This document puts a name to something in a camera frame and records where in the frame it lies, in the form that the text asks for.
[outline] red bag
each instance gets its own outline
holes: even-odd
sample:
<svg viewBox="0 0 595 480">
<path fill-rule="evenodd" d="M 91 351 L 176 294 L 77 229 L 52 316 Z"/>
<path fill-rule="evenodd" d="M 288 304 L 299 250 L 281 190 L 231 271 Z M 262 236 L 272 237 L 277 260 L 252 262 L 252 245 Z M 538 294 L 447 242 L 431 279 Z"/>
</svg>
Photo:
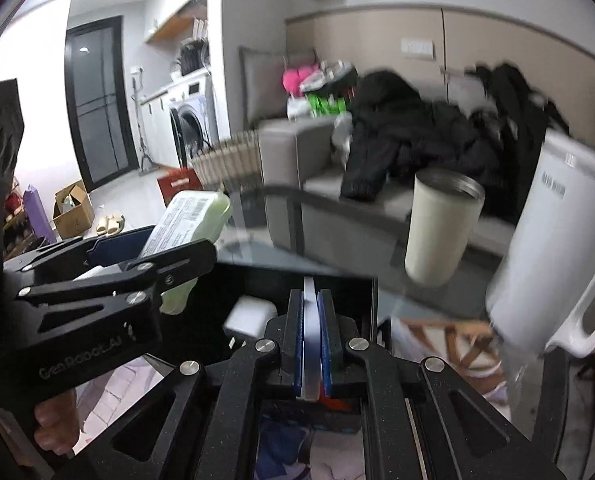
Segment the red bag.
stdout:
<svg viewBox="0 0 595 480">
<path fill-rule="evenodd" d="M 195 170 L 184 168 L 183 170 L 172 170 L 168 175 L 157 179 L 162 191 L 164 205 L 168 207 L 173 197 L 180 191 L 201 191 L 202 183 L 199 181 Z"/>
</svg>

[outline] barcode label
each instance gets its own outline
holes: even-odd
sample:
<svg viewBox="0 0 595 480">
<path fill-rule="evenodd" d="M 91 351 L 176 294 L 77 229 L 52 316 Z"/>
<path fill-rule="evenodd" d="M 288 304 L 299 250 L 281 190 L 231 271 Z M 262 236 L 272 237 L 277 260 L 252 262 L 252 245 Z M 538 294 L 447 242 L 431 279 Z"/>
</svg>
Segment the barcode label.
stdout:
<svg viewBox="0 0 595 480">
<path fill-rule="evenodd" d="M 182 191 L 175 195 L 140 256 L 151 256 L 193 241 L 213 200 L 215 195 L 204 191 Z"/>
</svg>

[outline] white appliance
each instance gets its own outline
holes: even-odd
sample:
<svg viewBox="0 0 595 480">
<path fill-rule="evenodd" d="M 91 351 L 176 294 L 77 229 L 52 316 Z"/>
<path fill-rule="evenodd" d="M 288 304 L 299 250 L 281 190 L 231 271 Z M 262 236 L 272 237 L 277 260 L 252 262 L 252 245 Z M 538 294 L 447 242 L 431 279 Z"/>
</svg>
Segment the white appliance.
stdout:
<svg viewBox="0 0 595 480">
<path fill-rule="evenodd" d="M 180 163 L 170 124 L 166 92 L 160 91 L 155 97 L 143 102 L 140 108 L 144 138 L 151 160 L 155 164 L 179 168 Z"/>
<path fill-rule="evenodd" d="M 169 89 L 168 107 L 180 167 L 188 168 L 191 158 L 219 142 L 210 75 L 185 77 Z"/>
<path fill-rule="evenodd" d="M 486 295 L 497 332 L 535 354 L 595 351 L 582 318 L 595 298 L 595 152 L 548 131 L 509 252 Z"/>
</svg>

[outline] black clothing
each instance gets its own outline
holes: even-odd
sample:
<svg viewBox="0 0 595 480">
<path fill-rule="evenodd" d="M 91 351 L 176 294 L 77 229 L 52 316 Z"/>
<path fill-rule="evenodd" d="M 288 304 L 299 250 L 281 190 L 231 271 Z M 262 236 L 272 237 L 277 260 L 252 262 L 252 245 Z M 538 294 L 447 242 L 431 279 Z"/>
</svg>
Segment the black clothing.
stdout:
<svg viewBox="0 0 595 480">
<path fill-rule="evenodd" d="M 504 123 L 502 166 L 511 184 L 514 220 L 517 221 L 533 183 L 546 129 L 556 126 L 568 135 L 569 127 L 555 104 L 530 88 L 516 66 L 504 63 L 491 71 L 487 66 L 478 65 L 470 73 L 481 79 Z"/>
<path fill-rule="evenodd" d="M 472 126 L 458 107 L 424 102 L 396 73 L 365 76 L 351 115 L 353 142 L 341 196 L 372 202 L 387 175 L 410 184 L 418 170 L 428 167 L 470 176 L 484 186 L 487 197 L 507 196 L 494 141 Z"/>
</svg>

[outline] glass door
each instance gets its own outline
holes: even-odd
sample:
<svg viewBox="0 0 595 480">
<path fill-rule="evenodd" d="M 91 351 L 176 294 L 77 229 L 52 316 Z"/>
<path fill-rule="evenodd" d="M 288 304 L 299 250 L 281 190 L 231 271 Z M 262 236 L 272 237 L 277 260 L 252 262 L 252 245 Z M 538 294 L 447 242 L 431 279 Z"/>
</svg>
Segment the glass door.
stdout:
<svg viewBox="0 0 595 480">
<path fill-rule="evenodd" d="M 66 100 L 88 191 L 138 168 L 124 90 L 121 16 L 67 30 Z"/>
</svg>

